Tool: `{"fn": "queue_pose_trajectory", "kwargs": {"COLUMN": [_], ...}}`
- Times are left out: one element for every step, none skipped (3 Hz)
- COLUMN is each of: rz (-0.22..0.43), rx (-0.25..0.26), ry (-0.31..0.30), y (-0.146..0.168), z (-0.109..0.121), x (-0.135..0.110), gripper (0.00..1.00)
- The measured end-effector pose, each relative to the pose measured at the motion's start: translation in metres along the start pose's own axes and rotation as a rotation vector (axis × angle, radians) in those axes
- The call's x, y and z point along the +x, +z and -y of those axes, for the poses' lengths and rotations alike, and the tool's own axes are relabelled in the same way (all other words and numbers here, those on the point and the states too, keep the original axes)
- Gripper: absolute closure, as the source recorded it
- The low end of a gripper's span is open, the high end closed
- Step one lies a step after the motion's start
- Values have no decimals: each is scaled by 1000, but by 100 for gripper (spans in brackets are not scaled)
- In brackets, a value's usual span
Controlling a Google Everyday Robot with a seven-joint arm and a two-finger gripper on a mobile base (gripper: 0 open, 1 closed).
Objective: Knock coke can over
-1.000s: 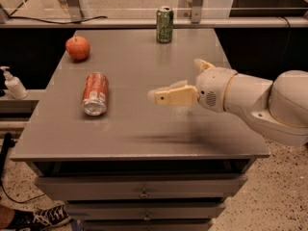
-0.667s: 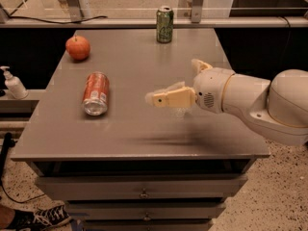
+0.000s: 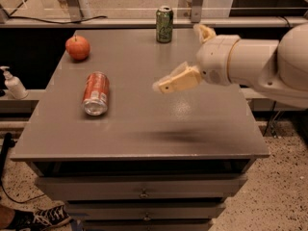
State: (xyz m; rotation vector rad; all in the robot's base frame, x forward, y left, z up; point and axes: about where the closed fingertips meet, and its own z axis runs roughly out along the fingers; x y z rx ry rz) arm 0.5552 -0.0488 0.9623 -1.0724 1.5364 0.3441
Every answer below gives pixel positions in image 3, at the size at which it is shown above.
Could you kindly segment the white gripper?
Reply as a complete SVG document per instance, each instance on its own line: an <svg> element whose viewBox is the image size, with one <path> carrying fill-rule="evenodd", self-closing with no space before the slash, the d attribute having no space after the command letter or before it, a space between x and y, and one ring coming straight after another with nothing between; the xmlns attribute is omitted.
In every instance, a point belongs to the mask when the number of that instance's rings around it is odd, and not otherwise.
<svg viewBox="0 0 308 231"><path fill-rule="evenodd" d="M196 53L199 68L187 62L181 63L169 75L152 85L154 91L173 93L188 90L198 86L203 79L213 85L229 86L231 84L227 67L231 51L241 38L232 35L217 36L214 29L203 24L195 24L193 30L202 44Z"/></svg>

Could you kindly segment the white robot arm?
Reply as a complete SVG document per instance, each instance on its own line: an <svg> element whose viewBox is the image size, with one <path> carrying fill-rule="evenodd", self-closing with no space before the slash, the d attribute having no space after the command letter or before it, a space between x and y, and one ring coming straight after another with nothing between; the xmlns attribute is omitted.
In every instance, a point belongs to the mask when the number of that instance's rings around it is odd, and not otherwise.
<svg viewBox="0 0 308 231"><path fill-rule="evenodd" d="M160 93L192 89L201 82L211 85L247 86L265 97L297 108L308 108L308 29L291 29L282 39L243 39L218 35L196 24L200 49L196 64L186 62L153 84Z"/></svg>

